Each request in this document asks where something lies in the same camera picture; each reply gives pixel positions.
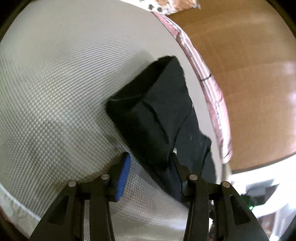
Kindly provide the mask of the black pants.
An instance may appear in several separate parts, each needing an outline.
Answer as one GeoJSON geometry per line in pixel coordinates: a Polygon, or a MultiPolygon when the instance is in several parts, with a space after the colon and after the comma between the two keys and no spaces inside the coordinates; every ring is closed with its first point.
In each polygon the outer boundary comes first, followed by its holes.
{"type": "Polygon", "coordinates": [[[175,56],[154,61],[111,96],[106,113],[145,171],[171,197],[171,152],[190,173],[215,183],[212,142],[200,131],[184,71],[175,56]]]}

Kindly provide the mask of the pink striped bed sheet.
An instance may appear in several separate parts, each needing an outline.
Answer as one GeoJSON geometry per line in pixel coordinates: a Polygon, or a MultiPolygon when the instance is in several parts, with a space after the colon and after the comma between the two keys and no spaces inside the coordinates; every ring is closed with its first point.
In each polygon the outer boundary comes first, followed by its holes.
{"type": "Polygon", "coordinates": [[[223,92],[185,31],[167,16],[156,12],[153,14],[175,38],[199,80],[215,130],[220,158],[222,163],[226,164],[230,161],[233,150],[230,121],[223,92]]]}

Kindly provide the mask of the white woven mattress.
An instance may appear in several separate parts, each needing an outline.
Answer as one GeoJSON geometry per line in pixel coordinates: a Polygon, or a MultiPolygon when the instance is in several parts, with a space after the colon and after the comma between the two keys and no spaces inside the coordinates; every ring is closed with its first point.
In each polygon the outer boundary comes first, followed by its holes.
{"type": "Polygon", "coordinates": [[[1,208],[25,237],[69,181],[93,180],[128,150],[106,101],[167,55],[184,70],[221,181],[199,80],[153,13],[121,1],[33,1],[18,14],[1,41],[1,208]]]}

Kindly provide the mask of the wooden bamboo headboard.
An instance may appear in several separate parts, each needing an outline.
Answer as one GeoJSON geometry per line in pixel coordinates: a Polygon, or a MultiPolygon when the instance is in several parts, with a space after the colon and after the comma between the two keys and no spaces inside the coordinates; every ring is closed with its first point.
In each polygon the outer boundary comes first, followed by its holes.
{"type": "Polygon", "coordinates": [[[295,37],[266,1],[201,1],[170,16],[222,89],[231,126],[231,169],[295,153],[295,37]]]}

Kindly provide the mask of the floral pillow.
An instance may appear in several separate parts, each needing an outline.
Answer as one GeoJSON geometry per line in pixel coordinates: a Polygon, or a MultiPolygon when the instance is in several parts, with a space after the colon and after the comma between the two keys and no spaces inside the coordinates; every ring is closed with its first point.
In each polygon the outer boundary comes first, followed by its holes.
{"type": "Polygon", "coordinates": [[[171,15],[188,9],[200,9],[198,0],[155,0],[137,1],[146,10],[171,15]]]}

